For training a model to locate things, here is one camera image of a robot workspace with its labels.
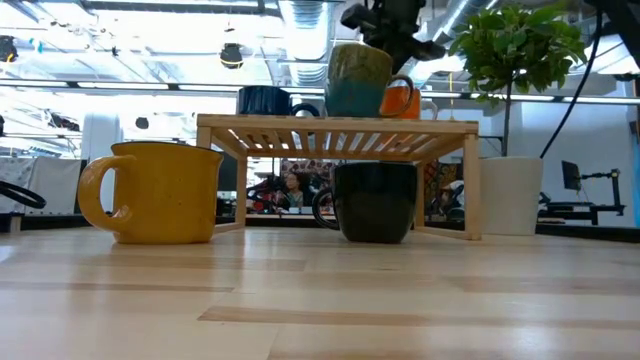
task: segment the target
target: dark green mug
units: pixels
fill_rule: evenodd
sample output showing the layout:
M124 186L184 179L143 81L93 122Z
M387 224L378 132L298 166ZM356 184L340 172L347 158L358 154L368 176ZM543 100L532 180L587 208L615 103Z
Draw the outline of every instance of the dark green mug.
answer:
M405 112L414 96L411 78L391 75L393 59L386 52L360 44L336 46L329 60L324 100L329 116L393 117ZM400 111L380 113L387 86L403 80L409 99Z

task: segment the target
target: light wooden tabletop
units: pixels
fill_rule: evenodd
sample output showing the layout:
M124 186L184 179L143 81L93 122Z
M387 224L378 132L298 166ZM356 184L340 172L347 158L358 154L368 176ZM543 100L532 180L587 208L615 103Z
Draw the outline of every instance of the light wooden tabletop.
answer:
M640 247L248 228L0 235L2 359L638 359Z

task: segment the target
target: potted plant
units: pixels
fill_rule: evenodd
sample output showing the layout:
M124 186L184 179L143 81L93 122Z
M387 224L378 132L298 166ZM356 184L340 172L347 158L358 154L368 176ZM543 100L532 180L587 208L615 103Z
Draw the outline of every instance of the potted plant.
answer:
M482 189L485 232L533 235L542 183L542 160L507 157L511 95L533 87L544 92L561 88L574 63L586 62L580 30L558 19L562 6L535 11L518 6L483 10L470 16L457 33L449 54L466 59L469 88L479 102L493 106L504 100L502 158L483 160Z

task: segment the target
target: ceiling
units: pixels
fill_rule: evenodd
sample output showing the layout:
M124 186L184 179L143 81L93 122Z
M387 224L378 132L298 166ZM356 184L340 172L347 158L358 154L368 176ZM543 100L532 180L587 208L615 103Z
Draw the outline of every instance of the ceiling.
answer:
M0 63L0 78L322 87L331 48L359 41L358 32L339 21L342 12L356 2L361 1L0 0L0 35L14 36L19 52L16 62ZM518 2L532 7L549 3ZM452 6L459 3L427 0L416 37L430 39ZM580 6L572 10L572 21L584 25L588 32L588 26L593 25L589 23L591 10ZM225 43L242 45L245 61L240 69L227 69L220 62ZM619 43L607 46L615 48ZM458 66L450 61L409 62L403 72L425 88L460 91L467 87L466 73L438 72ZM574 69L562 91L550 91L572 94L581 71ZM583 93L601 95L611 89L615 89L611 76L593 74ZM52 131L42 121L43 110L81 123L85 111L117 107L139 116L188 124L192 111L223 107L210 98L193 97L167 100L147 96L140 101L131 94L97 97L0 88L2 95L9 101L4 102L0 114L26 126L21 128L24 131L43 127ZM456 106L478 108L473 101L459 101Z

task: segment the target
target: shelf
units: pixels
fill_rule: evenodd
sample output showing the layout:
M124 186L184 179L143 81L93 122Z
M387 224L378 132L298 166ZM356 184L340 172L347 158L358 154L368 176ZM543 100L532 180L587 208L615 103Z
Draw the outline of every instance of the shelf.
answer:
M478 123L376 118L198 115L231 156L425 161L462 147Z

